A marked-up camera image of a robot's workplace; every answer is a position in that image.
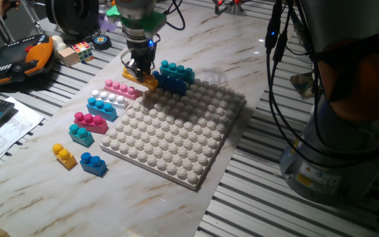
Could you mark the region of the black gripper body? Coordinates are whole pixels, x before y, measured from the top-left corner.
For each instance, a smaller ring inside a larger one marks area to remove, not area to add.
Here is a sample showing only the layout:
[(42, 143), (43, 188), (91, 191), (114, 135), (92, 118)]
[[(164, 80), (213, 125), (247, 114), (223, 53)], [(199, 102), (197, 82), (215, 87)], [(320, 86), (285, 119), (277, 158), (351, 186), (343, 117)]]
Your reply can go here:
[(150, 65), (155, 60), (157, 43), (152, 39), (139, 42), (127, 40), (127, 47), (138, 65)]

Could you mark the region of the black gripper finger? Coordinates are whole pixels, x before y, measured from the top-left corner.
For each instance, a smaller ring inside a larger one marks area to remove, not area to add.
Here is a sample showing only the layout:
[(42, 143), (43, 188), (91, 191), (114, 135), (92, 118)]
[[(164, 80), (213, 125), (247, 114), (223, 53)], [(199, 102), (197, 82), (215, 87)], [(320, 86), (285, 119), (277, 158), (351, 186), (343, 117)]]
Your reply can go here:
[(130, 59), (126, 63), (126, 68), (128, 73), (135, 79), (138, 79), (141, 76), (141, 73), (139, 71), (139, 68), (137, 67), (137, 64), (134, 59)]
[(141, 76), (140, 81), (144, 82), (146, 79), (146, 76), (151, 74), (151, 65), (152, 61), (142, 61), (140, 64), (140, 70), (141, 70)]

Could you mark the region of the person hand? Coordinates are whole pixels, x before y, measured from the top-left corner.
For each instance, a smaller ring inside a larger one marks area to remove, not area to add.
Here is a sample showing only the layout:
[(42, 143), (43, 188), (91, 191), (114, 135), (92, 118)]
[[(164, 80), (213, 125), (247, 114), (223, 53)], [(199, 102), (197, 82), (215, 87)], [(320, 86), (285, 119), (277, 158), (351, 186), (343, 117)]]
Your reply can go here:
[(20, 1), (0, 0), (0, 15), (4, 16), (9, 10), (17, 9)]

